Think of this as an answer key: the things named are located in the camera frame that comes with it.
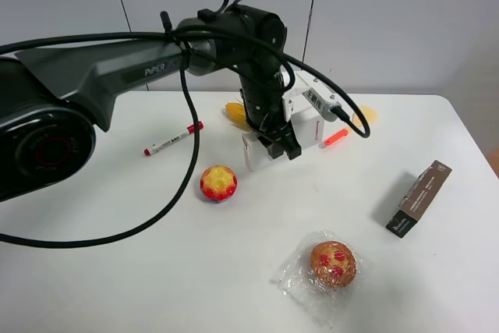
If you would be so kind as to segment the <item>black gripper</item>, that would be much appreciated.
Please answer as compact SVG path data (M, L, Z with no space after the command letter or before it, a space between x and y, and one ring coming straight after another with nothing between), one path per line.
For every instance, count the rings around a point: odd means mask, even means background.
M282 108L250 109L249 126L263 136L259 137L258 140L266 148L268 155L272 159L281 157L284 151L289 160L301 155L301 146L296 139L291 123L285 120ZM270 140L281 141L281 146L270 142Z

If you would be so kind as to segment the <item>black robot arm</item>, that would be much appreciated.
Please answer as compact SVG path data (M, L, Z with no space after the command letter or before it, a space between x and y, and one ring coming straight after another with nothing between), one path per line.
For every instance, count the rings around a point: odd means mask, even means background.
M186 69L203 76L239 71L250 127L273 158L296 158L301 147L284 114L284 82L276 53L287 30L280 18L235 5L212 16L200 11L183 27L233 32L232 39L120 41L74 48L31 48L1 60L1 198L50 186L79 171L107 131L115 99Z

